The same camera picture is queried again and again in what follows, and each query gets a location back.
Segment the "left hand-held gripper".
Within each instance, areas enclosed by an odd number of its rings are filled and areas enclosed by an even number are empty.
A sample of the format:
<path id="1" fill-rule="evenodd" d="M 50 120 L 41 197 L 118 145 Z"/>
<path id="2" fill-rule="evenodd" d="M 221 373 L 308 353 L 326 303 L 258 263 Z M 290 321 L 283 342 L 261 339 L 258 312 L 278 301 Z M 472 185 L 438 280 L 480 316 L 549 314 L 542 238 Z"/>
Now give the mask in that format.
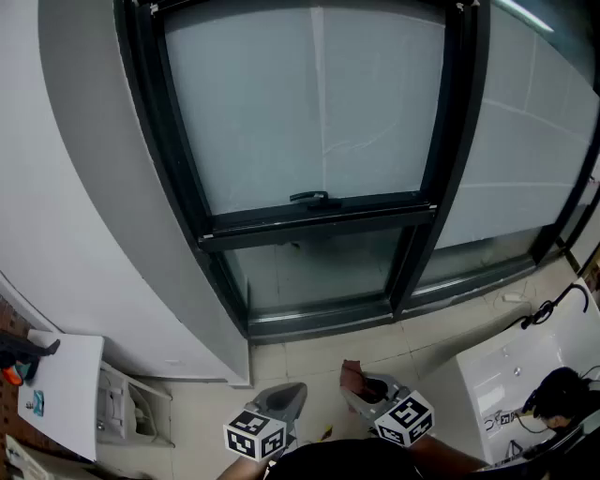
<path id="1" fill-rule="evenodd" d="M 307 398 L 303 382 L 263 389 L 223 425 L 226 449 L 250 460 L 281 456 L 296 441 L 295 421 Z"/>

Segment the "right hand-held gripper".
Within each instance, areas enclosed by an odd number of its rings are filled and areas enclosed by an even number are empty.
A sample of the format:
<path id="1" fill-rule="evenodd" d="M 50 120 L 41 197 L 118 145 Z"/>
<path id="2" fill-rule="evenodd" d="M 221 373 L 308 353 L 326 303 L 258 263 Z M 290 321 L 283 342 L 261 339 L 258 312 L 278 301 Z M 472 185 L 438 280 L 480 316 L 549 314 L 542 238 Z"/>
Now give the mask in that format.
<path id="1" fill-rule="evenodd" d="M 413 445 L 435 426 L 431 404 L 416 390 L 409 393 L 409 387 L 393 376 L 369 373 L 367 388 L 359 394 L 341 388 L 348 406 L 362 416 L 374 416 L 386 399 L 402 398 L 375 420 L 380 438 L 396 445 Z"/>

